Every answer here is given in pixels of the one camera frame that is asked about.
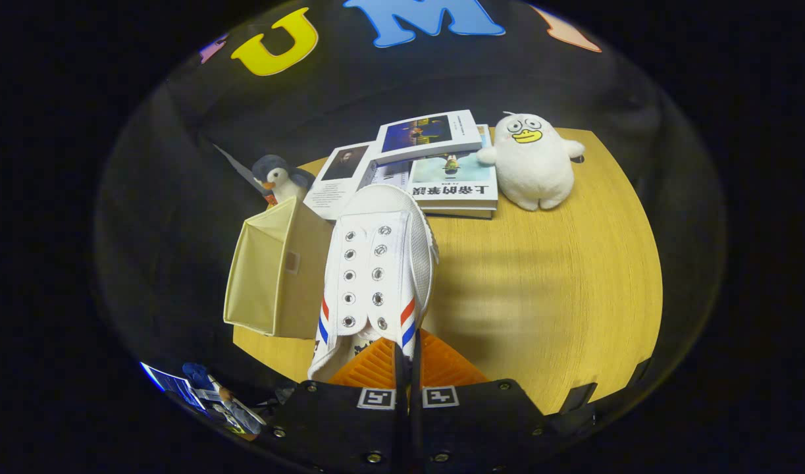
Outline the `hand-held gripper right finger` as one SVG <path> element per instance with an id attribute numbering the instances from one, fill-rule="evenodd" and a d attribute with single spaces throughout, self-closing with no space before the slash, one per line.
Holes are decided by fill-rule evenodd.
<path id="1" fill-rule="evenodd" d="M 567 443 L 567 424 L 515 380 L 426 385 L 424 336 L 415 336 L 410 405 L 418 473 L 533 473 Z"/>

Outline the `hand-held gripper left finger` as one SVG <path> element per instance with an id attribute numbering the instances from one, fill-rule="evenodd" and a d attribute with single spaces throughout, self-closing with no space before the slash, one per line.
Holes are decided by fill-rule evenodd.
<path id="1" fill-rule="evenodd" d="M 409 472 L 405 358 L 385 339 L 357 360 L 369 356 L 390 364 L 390 389 L 303 381 L 261 430 L 257 453 L 290 473 Z"/>

